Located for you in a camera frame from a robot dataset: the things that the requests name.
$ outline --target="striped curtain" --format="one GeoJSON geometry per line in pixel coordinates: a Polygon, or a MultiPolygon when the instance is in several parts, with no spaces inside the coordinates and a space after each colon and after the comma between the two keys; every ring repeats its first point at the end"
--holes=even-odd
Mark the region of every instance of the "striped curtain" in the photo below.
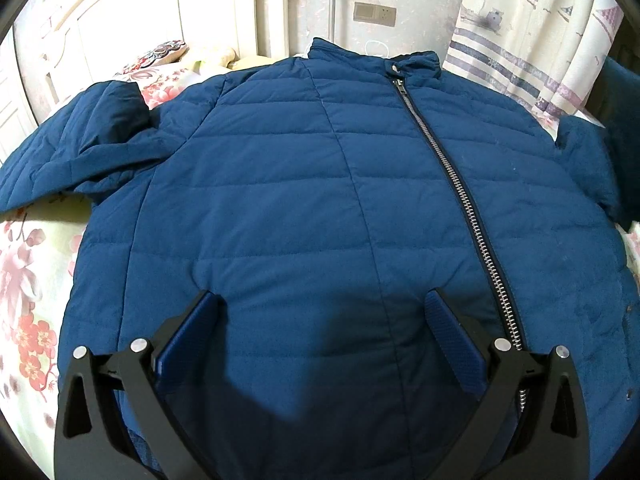
{"type": "Polygon", "coordinates": [[[615,0],[463,0],[443,68],[515,99],[555,137],[622,18],[615,0]]]}

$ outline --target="blue puffer jacket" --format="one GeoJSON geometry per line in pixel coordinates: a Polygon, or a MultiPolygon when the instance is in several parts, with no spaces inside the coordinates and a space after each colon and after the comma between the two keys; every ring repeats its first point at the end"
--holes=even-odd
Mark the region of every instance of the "blue puffer jacket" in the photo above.
{"type": "Polygon", "coordinates": [[[607,142],[569,118],[554,143],[434,53],[315,40],[151,112],[135,84],[94,85],[7,160],[0,210],[94,199],[62,372],[77,345],[123,349],[198,290],[224,298],[171,402],[225,480],[423,478],[475,407],[426,326],[436,287],[492,335],[570,349],[594,476],[640,411],[640,302],[612,224],[636,217],[607,142]]]}

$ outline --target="jacket collar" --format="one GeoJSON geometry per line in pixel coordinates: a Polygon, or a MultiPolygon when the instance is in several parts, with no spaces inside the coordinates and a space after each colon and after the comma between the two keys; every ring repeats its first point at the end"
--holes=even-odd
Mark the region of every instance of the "jacket collar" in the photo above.
{"type": "Polygon", "coordinates": [[[390,59],[376,56],[362,56],[345,50],[321,38],[314,38],[309,51],[309,59],[323,59],[350,66],[356,70],[379,73],[385,76],[440,77],[440,59],[435,52],[414,52],[390,59]]]}

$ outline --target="metal zipper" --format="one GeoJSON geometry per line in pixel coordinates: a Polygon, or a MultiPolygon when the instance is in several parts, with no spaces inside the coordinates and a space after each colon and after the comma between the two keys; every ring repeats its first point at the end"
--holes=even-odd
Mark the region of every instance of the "metal zipper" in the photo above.
{"type": "MultiPolygon", "coordinates": [[[[411,115],[414,117],[415,122],[420,127],[424,138],[427,140],[427,143],[430,145],[431,149],[438,157],[440,164],[444,168],[447,177],[449,178],[449,181],[458,196],[458,200],[460,201],[460,204],[466,216],[467,224],[469,225],[469,230],[471,231],[472,237],[476,244],[476,248],[478,248],[478,254],[480,256],[481,263],[484,265],[484,270],[486,271],[492,289],[494,290],[495,298],[497,300],[498,306],[500,307],[502,321],[508,333],[509,339],[511,340],[511,344],[513,344],[516,350],[523,350],[524,344],[522,331],[520,330],[520,327],[518,325],[518,319],[514,311],[514,306],[511,304],[511,300],[509,298],[510,295],[507,292],[507,288],[504,280],[502,279],[498,264],[494,261],[494,258],[492,256],[492,250],[489,247],[488,237],[482,230],[482,224],[479,221],[479,216],[476,213],[474,203],[469,197],[469,194],[466,192],[462,179],[456,171],[456,168],[447,158],[447,155],[438,142],[438,139],[429,129],[418,111],[415,109],[414,104],[409,97],[409,92],[404,87],[404,81],[402,79],[394,78],[393,83],[400,92],[400,96],[402,97],[405,106],[407,107],[409,112],[411,112],[411,115]]],[[[525,390],[520,391],[519,400],[520,410],[523,410],[524,405],[527,401],[527,393],[525,390]]]]}

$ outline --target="light switch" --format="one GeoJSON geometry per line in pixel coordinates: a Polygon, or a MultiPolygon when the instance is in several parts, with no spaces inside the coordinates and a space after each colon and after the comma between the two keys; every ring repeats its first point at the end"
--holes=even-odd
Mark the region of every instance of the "light switch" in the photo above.
{"type": "Polygon", "coordinates": [[[353,6],[353,21],[365,23],[377,23],[387,27],[396,26],[395,7],[385,7],[377,4],[364,4],[356,2],[353,6]]]}

